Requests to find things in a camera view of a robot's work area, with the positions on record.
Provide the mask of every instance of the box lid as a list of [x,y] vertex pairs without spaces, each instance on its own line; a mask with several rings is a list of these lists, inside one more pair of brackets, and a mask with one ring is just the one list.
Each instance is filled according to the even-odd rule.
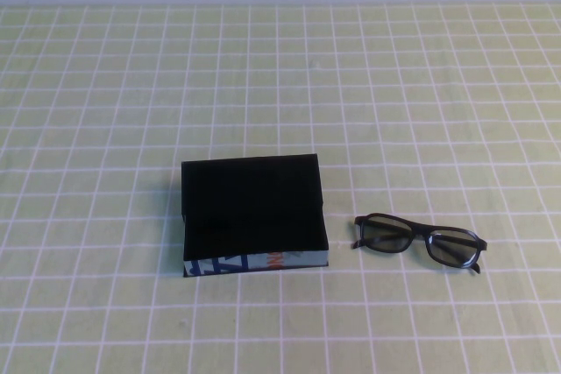
[[181,163],[184,260],[328,250],[317,155]]

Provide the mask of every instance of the table surface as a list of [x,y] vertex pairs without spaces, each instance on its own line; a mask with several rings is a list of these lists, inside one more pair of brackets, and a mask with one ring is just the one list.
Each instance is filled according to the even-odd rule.
[[[0,370],[561,369],[561,5],[0,9]],[[183,160],[315,152],[324,269],[183,279]],[[351,250],[355,215],[473,229]]]

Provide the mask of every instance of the black box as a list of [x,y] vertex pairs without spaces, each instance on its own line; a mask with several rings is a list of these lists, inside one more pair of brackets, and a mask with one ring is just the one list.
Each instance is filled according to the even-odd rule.
[[184,276],[326,266],[317,155],[181,163]]

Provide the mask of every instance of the box side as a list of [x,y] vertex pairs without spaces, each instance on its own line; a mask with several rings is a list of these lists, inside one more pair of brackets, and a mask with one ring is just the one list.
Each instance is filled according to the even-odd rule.
[[225,273],[273,271],[328,265],[329,251],[284,251],[249,254],[183,262],[183,275],[221,275]]

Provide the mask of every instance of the tinted lens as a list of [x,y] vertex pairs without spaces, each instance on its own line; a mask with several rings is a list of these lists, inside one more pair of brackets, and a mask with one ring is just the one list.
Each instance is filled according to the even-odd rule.
[[468,266],[477,255],[478,245],[474,236],[460,231],[438,230],[429,237],[432,255],[451,266]]
[[411,228],[406,224],[383,216],[373,216],[363,225],[366,247],[377,251],[397,252],[407,247]]

